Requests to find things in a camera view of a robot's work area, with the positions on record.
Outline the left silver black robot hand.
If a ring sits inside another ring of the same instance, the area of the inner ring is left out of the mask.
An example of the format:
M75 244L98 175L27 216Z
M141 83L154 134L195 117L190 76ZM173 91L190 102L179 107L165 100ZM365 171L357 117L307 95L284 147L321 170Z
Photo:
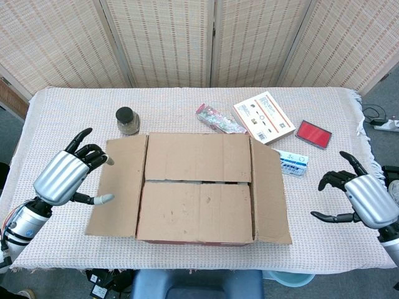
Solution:
M78 133L68 146L58 152L35 180L36 202L62 206L69 201L88 205L102 205L114 200L113 194L90 197L77 192L87 175L103 164L113 165L113 159L100 146L80 143L92 132L86 128Z

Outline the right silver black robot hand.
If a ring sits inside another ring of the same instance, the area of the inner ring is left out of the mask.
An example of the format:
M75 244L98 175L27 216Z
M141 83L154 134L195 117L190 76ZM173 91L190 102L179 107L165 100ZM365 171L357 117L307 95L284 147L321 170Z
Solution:
M324 190L329 184L343 191L352 206L353 213L328 216L312 211L310 214L326 223L363 222L371 229L381 229L396 222L398 204L381 182L367 173L357 158L350 153L341 151L340 155L349 162L355 172L329 171L320 180L318 190Z

